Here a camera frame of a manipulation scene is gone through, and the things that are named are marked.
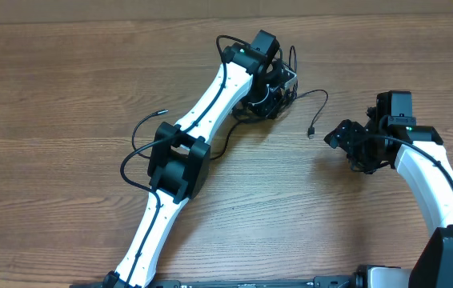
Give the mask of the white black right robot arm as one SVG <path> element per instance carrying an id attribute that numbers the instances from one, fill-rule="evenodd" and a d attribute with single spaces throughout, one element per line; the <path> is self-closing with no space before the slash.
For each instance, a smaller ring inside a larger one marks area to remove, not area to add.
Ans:
<path id="1" fill-rule="evenodd" d="M 368 108 L 366 125 L 343 120 L 324 138 L 347 154 L 354 172 L 373 174 L 389 166 L 409 185 L 429 240 L 410 269 L 361 265 L 329 287 L 453 287 L 453 169 L 438 131 L 420 126 L 412 94 L 390 90 Z"/>

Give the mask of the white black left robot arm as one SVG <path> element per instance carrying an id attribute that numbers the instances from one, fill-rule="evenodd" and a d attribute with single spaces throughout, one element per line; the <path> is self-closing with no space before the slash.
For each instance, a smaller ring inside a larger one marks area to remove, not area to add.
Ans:
<path id="1" fill-rule="evenodd" d="M 221 65 L 194 107 L 174 125 L 162 123 L 154 140 L 134 149 L 129 162 L 150 151 L 146 209 L 126 255 L 103 280 L 105 287 L 147 287 L 182 208 L 201 190 L 210 165 L 210 143 L 227 115 L 240 105 L 253 120 L 275 118 L 295 73 L 285 69 L 277 38 L 264 30 L 219 48 Z"/>

